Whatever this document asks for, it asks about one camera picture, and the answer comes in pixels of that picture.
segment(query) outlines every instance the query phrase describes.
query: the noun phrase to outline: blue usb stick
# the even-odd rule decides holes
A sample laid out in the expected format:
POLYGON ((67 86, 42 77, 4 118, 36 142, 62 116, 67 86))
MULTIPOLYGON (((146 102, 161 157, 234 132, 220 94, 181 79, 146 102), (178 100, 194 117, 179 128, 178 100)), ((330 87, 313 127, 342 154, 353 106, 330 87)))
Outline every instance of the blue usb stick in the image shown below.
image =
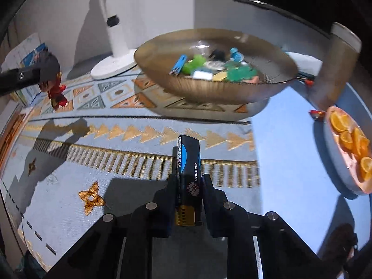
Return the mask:
POLYGON ((174 64, 171 72, 169 72, 169 75, 177 76, 180 73, 186 61, 187 61, 187 55, 181 55, 178 61, 174 64))

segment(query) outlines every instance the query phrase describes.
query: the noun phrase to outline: plate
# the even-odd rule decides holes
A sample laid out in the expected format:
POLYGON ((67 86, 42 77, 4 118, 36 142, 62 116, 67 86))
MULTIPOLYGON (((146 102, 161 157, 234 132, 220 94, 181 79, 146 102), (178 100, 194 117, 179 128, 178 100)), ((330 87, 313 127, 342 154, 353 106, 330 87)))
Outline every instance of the plate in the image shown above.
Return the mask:
MULTIPOLYGON (((347 186, 349 190, 354 192, 357 195, 367 195, 372 193, 372 179, 363 181, 360 171, 359 171, 359 162, 356 160, 355 156, 345 151, 340 146, 340 134, 333 130, 330 115, 333 112, 339 114, 347 114, 344 110, 337 107, 329 107, 324 119, 324 138, 327 145, 329 154, 333 161, 333 164, 336 168, 337 173, 340 175, 341 180, 347 186)), ((355 127, 358 127, 358 124, 355 120, 349 115, 351 126, 350 132, 354 130, 355 127)), ((369 157, 372 157, 371 146, 369 147, 369 157)))

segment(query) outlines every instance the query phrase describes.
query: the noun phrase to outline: fan stand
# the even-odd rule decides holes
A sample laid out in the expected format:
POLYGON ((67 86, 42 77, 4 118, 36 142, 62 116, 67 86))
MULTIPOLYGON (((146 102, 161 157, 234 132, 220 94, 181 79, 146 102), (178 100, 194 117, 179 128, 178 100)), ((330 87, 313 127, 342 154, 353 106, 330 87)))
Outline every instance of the fan stand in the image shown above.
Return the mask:
POLYGON ((104 16, 107 18, 106 27, 109 35, 112 55, 100 61, 90 72, 93 80, 104 80, 136 65, 134 53, 136 49, 128 49, 124 30, 116 15, 117 0, 101 0, 104 16))

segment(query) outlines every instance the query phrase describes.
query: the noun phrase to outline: bowl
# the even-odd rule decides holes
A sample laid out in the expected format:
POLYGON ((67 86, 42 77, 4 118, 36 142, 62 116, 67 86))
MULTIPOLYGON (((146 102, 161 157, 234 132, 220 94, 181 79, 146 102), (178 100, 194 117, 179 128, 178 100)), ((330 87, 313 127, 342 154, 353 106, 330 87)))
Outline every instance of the bowl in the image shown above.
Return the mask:
MULTIPOLYGON (((372 179, 363 181, 359 172, 359 163, 355 156, 345 151, 339 142, 340 134, 333 130, 330 115, 332 112, 347 114, 344 110, 337 107, 329 107, 324 119, 324 138, 327 145, 330 157, 339 174, 341 180, 346 187, 357 195, 367 195, 372 193, 372 179)), ((351 120, 350 132, 353 131, 358 124, 354 119, 347 114, 351 120)), ((369 157, 372 157, 371 147, 369 148, 369 157)))
POLYGON ((247 104, 263 101, 287 87, 298 72, 295 62, 279 47, 255 36, 225 29, 187 29, 157 36, 141 45, 134 58, 142 71, 166 91, 189 101, 247 104), (236 47, 259 72, 256 84, 195 80, 169 72, 182 54, 209 57, 213 50, 236 47))

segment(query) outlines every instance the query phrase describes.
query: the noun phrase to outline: patterned rug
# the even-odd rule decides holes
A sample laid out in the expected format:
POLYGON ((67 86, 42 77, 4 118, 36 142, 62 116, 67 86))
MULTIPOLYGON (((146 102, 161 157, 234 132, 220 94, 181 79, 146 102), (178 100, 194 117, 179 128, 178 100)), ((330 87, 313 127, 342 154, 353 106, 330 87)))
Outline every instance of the patterned rug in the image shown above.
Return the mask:
POLYGON ((104 213, 131 213, 166 186, 180 134, 200 140, 202 172, 214 186, 262 212, 245 105, 187 102, 138 68, 104 81, 85 75, 67 86, 67 108, 54 112, 40 98, 0 183, 16 231, 45 270, 104 213))

